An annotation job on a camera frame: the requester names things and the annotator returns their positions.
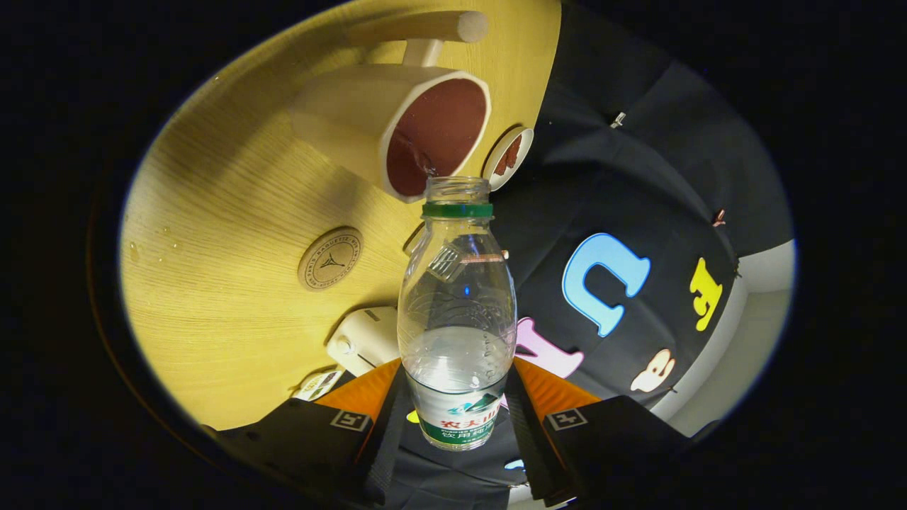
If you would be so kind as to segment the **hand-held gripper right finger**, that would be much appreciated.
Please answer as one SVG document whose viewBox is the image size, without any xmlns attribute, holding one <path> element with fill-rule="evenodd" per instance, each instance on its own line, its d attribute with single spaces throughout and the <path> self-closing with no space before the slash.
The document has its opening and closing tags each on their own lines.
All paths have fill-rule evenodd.
<svg viewBox="0 0 907 510">
<path fill-rule="evenodd" d="M 520 358 L 505 394 L 532 497 L 548 507 L 653 496 L 699 442 L 631 397 L 603 400 Z"/>
</svg>

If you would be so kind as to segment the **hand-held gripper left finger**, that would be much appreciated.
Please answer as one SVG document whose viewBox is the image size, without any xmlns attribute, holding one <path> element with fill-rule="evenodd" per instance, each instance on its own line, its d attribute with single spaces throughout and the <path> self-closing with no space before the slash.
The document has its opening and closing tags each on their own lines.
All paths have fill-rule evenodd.
<svg viewBox="0 0 907 510">
<path fill-rule="evenodd" d="M 409 403 L 396 358 L 313 402 L 288 398 L 254 423 L 208 433 L 247 467 L 317 503 L 380 507 Z"/>
</svg>

